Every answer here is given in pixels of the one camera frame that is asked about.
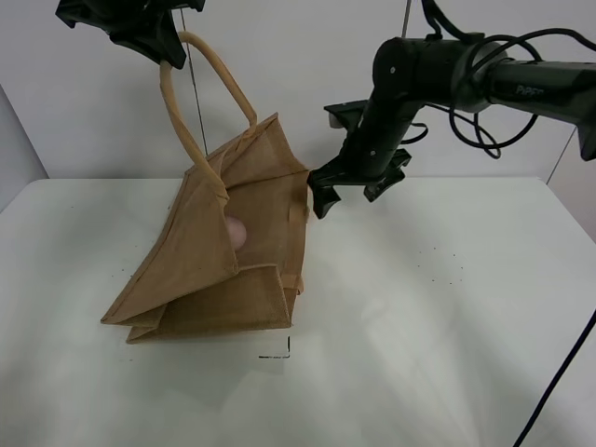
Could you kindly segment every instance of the tan bag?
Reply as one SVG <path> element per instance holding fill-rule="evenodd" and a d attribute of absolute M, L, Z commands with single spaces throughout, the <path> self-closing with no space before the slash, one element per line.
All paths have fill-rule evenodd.
<path fill-rule="evenodd" d="M 257 124 L 213 50 L 194 34 L 179 36 L 210 62 L 250 126 L 206 159 L 181 118 L 171 66 L 161 62 L 169 117 L 195 165 L 184 174 L 156 244 L 102 322 L 132 326 L 129 343 L 288 328 L 303 287 L 307 170 L 292 155 L 277 114 Z M 224 213 L 247 228 L 237 252 Z"/>

